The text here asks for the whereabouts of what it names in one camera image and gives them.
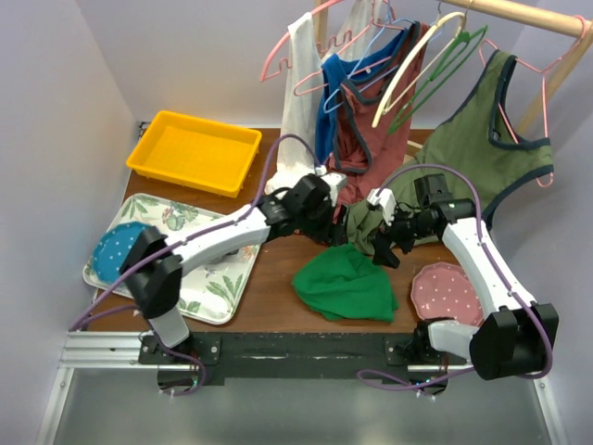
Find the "bright green tank top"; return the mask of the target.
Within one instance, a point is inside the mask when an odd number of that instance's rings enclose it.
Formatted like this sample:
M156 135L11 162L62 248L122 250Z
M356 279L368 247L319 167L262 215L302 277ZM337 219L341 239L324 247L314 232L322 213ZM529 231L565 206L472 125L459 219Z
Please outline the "bright green tank top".
M298 297L328 321L394 321L398 309L387 273L350 244L327 248L292 281Z

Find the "olive green tank top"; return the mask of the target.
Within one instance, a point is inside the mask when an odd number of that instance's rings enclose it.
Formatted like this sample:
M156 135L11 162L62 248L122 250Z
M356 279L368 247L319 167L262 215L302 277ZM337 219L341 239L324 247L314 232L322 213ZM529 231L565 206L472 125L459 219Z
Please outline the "olive green tank top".
M521 186L554 172L551 142L548 137L524 139L516 130L517 142L504 121L505 101L517 65L515 55L496 50L456 112L442 122L413 159L393 172L416 164L439 164L465 176L481 200L482 221L488 231L502 201ZM439 169L415 169L394 179L387 188L396 202L420 207L414 180L425 174L443 173L448 189L456 199L473 198L469 187L456 175ZM372 239L383 216L370 210L364 201L350 207L347 239L361 252L372 255Z

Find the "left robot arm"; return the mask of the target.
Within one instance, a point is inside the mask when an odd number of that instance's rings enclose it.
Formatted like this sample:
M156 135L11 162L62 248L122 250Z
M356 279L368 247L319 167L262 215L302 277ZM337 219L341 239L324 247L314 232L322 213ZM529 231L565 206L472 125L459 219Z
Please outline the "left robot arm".
M206 263L246 246L262 245L295 232L325 238L332 232L337 196L347 184L343 173L308 174L278 194L259 196L240 210L169 242L160 231L144 229L120 268L120 279L171 363L197 355L189 327L178 309L183 278Z

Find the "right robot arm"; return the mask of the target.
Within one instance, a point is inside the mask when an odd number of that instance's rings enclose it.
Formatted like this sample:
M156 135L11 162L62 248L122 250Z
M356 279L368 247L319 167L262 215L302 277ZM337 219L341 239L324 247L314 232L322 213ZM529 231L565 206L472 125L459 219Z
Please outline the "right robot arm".
M386 186L368 195L368 207L382 214L372 241L373 262L397 268L393 247L408 253L417 240L434 235L465 272L484 317L479 326L450 315L418 323L411 341L415 358L432 364L452 354L470 362L484 380L547 375L559 314L552 305L537 303L502 259L481 219L478 196L455 198L443 174L418 178L414 187L418 205L410 210L402 209Z

